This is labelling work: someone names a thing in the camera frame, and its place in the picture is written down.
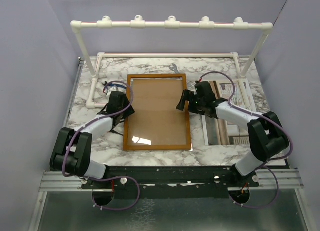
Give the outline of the plant window photo print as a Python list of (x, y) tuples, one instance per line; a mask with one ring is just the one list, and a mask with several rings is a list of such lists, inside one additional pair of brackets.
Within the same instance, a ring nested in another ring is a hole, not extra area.
[[(209, 84), (217, 99), (229, 99), (232, 103), (243, 109), (255, 112), (256, 104), (247, 79), (235, 79), (235, 94), (232, 95), (233, 85), (228, 80), (210, 80)], [(250, 144), (248, 132), (234, 123), (222, 119), (202, 117), (204, 127), (204, 140), (209, 146), (229, 146)]]

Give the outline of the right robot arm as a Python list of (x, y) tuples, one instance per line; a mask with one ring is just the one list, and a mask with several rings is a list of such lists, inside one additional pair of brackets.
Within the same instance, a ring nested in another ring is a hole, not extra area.
[(248, 175), (290, 145), (289, 138), (275, 113), (252, 113), (232, 105), (225, 98), (216, 98), (207, 81), (198, 82), (195, 91), (185, 89), (176, 109), (183, 111), (186, 102), (190, 113), (225, 120), (248, 132), (250, 151), (231, 167), (232, 172), (229, 175), (230, 182), (236, 187), (246, 183)]

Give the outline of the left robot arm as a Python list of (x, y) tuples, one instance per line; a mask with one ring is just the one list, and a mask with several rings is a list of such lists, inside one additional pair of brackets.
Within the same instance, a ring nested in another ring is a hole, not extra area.
[(93, 120), (59, 131), (49, 162), (51, 170), (61, 171), (66, 177), (91, 178), (97, 187), (106, 188), (111, 177), (105, 165), (91, 159), (92, 143), (134, 113), (125, 93), (111, 92), (108, 103)]

